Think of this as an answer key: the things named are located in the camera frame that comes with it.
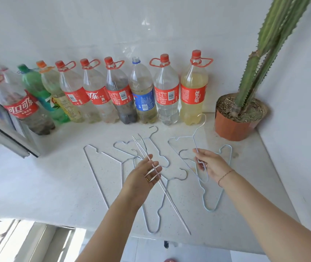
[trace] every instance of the right arm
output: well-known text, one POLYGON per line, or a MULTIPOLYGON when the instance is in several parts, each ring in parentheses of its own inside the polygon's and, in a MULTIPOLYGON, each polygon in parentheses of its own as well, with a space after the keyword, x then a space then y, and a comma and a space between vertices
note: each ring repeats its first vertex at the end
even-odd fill
POLYGON ((199 168, 204 169, 198 159, 207 163, 208 174, 224 188, 271 262, 311 261, 310 230, 281 211, 236 171, 231 171, 221 156, 198 150, 193 149, 199 168))

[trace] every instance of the plant pot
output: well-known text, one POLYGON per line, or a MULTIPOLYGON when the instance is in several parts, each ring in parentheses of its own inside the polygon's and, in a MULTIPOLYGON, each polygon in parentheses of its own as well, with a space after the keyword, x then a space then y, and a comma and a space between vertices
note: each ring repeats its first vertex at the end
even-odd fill
POLYGON ((259 120, 246 122, 246 123, 239 123, 235 122, 229 118, 226 118, 217 110, 217 103, 222 101, 223 99, 236 96, 237 93, 227 94, 221 96, 218 101, 216 102, 216 114, 215 114, 215 131, 219 136, 225 138, 229 141, 241 141, 245 139, 249 134, 254 130, 257 124, 266 116, 268 113, 268 107, 258 99, 254 99, 254 101, 263 109, 264 114, 263 117, 259 120))

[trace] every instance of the cactus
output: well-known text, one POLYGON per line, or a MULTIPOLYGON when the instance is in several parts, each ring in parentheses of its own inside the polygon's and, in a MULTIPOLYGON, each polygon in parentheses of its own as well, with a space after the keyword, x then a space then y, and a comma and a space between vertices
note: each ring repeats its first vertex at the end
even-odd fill
POLYGON ((311 0, 273 0, 258 34, 257 50, 250 54, 240 81, 234 100, 233 117, 242 115, 249 108, 258 86, 310 2, 311 0))

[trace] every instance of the white countertop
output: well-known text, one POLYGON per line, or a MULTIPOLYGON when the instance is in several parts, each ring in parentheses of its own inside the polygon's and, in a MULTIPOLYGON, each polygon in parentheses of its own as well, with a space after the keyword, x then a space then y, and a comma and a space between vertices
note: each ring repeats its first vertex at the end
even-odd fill
MULTIPOLYGON (((207 118, 206 124, 196 134, 198 146, 217 152, 223 144, 232 145, 232 167, 277 207, 298 220, 258 133, 254 132, 241 142, 229 142, 214 132, 214 114, 207 114, 207 118)), ((185 173, 179 170, 179 167, 184 169, 188 167, 168 146, 167 139, 172 136, 192 135, 197 126, 177 123, 167 127, 161 122, 154 125, 159 127, 159 131, 152 136, 152 140, 162 155, 171 162, 162 174, 169 178, 183 178, 185 173)), ((114 125, 69 123, 49 136, 37 138, 39 146, 45 151, 39 158, 30 156, 22 159, 0 145, 0 218, 29 219, 95 230, 107 208, 88 166, 83 146, 92 144, 99 151, 125 160, 128 156, 115 150, 112 144, 119 140, 131 140, 131 135, 136 136, 137 133, 146 138, 153 132, 153 128, 149 129, 149 126, 140 123, 124 125, 121 122, 114 125)), ((158 160, 153 146, 148 141, 145 142, 148 152, 154 153, 154 160, 158 160)), ((177 151, 194 147, 190 138, 171 140, 171 143, 176 146, 177 151)), ((127 150, 123 144, 119 144, 118 147, 127 150)), ((120 165, 103 154, 96 154, 90 147, 87 148, 87 153, 107 201, 111 204, 121 189, 120 165)), ((223 158, 228 160, 229 149, 223 149, 223 158)), ((159 162, 162 165, 166 164, 162 158, 159 162)), ((126 176, 132 168, 132 160, 125 163, 126 176)), ((221 188, 213 181, 204 186, 208 188, 207 205, 214 207, 221 188)), ((210 213, 202 205, 203 190, 193 173, 188 171, 188 178, 185 181, 170 181, 168 189, 192 235, 186 232, 171 204, 165 199, 164 207, 160 211, 162 216, 160 231, 155 235, 147 232, 140 210, 133 224, 131 236, 250 253, 263 252, 252 231, 226 194, 223 194, 218 209, 210 213)), ((162 196, 160 186, 156 185, 146 201, 146 213, 152 230, 155 230, 158 224, 156 211, 161 205, 162 196)))

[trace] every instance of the forearm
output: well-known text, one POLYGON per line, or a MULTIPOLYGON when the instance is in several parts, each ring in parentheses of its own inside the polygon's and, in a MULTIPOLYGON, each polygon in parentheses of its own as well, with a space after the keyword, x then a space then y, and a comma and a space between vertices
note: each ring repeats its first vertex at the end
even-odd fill
POLYGON ((119 194, 76 262, 120 262, 136 213, 119 194))
POLYGON ((220 185, 272 262, 311 261, 311 231, 277 208, 236 172, 220 185))

